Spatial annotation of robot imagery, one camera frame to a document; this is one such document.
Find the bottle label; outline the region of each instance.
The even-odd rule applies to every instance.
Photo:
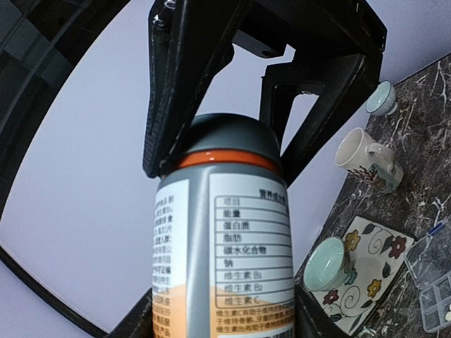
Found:
[[[156,194],[152,269],[155,338],[186,337],[186,266],[189,180]]]
[[[212,338],[294,338],[287,192],[276,181],[210,175]]]

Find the square plate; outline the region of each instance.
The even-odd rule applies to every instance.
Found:
[[[352,336],[390,289],[414,239],[361,217],[354,218],[342,239],[354,266],[349,280],[335,290],[313,295],[332,321]]]

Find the ceramic mug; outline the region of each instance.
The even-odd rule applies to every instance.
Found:
[[[341,142],[335,164],[384,194],[394,192],[404,176],[395,152],[361,128],[352,130]]]
[[[345,283],[352,271],[351,257],[339,237],[323,241],[311,254],[304,270],[304,285],[312,291],[330,291]]]

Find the bottle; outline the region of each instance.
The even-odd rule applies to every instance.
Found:
[[[294,338],[280,148],[242,115],[196,117],[156,194],[156,338]]]

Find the gray bottle cap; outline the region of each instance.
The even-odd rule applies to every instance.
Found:
[[[243,115],[212,113],[196,116],[183,148],[184,154],[214,149],[248,151],[280,165],[280,148],[273,130]]]

